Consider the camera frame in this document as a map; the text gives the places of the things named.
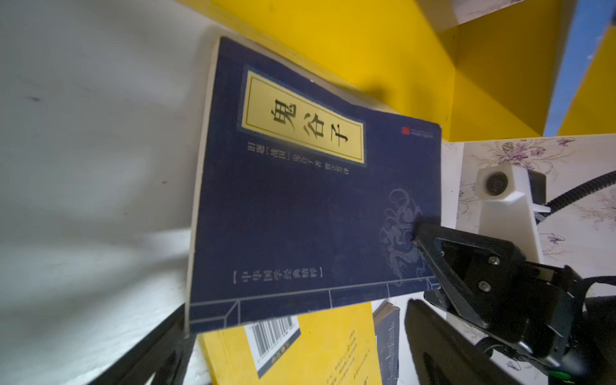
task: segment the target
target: chinese character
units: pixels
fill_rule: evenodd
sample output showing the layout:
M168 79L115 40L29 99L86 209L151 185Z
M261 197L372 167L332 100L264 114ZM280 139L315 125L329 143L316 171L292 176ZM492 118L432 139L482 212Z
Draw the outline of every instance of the chinese character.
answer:
M293 126L293 121L291 121L291 118L295 117L296 110L297 108L295 107L295 104L287 106L283 102L276 99L276 110L275 112L274 110L270 112L274 116L274 120L279 123L286 124L286 120L289 119L289 123L291 123L293 131L295 131L295 126Z
M309 113L307 113L304 116L304 119L308 119L308 118L310 118L310 114ZM319 124L321 125L321 131L320 132L318 131L318 125ZM314 134L315 139L318 139L319 136L323 137L323 122L318 119L318 115L317 114L314 114L314 118L312 119L312 121L310 123L308 123L308 128ZM304 131L306 131L306 134L308 134L308 136L310 136L310 133L306 129L306 126L304 126Z
M337 124L337 127L338 127L338 131L336 131L336 128L334 127L333 124L331 125L331 130L332 130L331 139L334 140L334 132L335 132L336 136L338 137L338 147L340 147L340 138L344 138L345 142L348 142L349 138L347 138L346 136L340 133L340 124Z

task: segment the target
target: book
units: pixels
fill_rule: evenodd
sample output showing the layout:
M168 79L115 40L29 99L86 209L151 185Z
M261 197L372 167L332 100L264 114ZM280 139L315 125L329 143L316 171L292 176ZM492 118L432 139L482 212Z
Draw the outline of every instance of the book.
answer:
M440 223L440 127L350 103L255 49L214 50L189 330L431 289L413 229Z
M370 304L198 336L214 385L381 384Z
M400 308L384 301L374 312L376 350L383 385L398 383L400 344Z

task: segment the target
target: floral wallpaper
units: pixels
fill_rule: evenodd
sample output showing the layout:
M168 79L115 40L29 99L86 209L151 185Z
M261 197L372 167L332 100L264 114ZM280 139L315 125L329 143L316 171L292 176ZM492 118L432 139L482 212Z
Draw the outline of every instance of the floral wallpaper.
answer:
M474 194L477 171L516 164L547 176L547 200L616 169L616 135L534 138L464 144L456 228L476 233L480 200ZM616 275L616 185L589 195L550 216L539 226L544 263L571 266L582 277ZM593 285L589 296L616 295L616 288ZM477 330L456 327L471 342ZM525 384L547 383L525 362L501 357L500 367Z

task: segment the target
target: barcode label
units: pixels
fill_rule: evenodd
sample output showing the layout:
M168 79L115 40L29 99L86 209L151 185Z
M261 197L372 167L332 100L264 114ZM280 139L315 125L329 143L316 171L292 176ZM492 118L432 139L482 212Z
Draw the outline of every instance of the barcode label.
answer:
M299 337L297 317L282 317L244 326L259 378Z

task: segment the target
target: blue book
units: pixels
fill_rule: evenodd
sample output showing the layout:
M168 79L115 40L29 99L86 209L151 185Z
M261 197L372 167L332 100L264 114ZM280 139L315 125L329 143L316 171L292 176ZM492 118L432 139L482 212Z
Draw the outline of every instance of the blue book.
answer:
M438 125L359 107L229 38L213 62L191 332L438 285L413 242L417 221L440 224Z

